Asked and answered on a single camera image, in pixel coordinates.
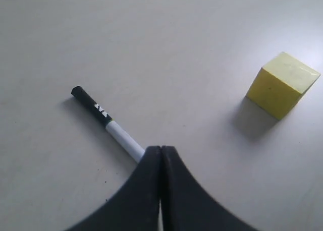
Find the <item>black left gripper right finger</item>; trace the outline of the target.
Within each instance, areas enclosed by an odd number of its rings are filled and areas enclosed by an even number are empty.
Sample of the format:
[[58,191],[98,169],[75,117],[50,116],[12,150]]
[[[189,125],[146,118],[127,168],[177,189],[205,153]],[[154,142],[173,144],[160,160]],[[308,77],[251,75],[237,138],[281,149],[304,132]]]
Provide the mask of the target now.
[[214,200],[173,146],[161,148],[160,201],[164,230],[256,230]]

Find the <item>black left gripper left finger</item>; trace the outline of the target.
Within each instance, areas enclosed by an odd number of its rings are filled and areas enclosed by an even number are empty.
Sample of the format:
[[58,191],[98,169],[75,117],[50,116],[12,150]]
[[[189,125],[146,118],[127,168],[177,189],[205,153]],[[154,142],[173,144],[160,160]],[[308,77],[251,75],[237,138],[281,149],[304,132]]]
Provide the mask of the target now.
[[160,147],[148,147],[122,187],[68,230],[158,230],[161,159]]

